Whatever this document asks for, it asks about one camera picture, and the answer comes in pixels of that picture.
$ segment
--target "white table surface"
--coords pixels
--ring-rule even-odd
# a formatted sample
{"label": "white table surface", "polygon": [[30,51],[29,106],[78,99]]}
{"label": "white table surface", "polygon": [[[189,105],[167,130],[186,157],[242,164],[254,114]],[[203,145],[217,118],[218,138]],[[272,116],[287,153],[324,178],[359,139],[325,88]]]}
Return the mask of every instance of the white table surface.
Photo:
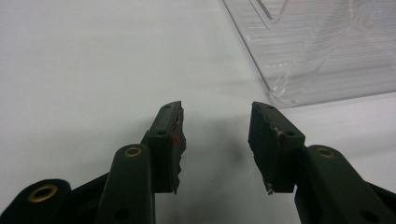
{"label": "white table surface", "polygon": [[[108,172],[176,100],[188,148],[157,223],[300,223],[249,149],[251,103],[269,100],[221,0],[1,1],[0,211],[39,180],[75,188]],[[396,93],[281,111],[308,146],[396,191]]]}

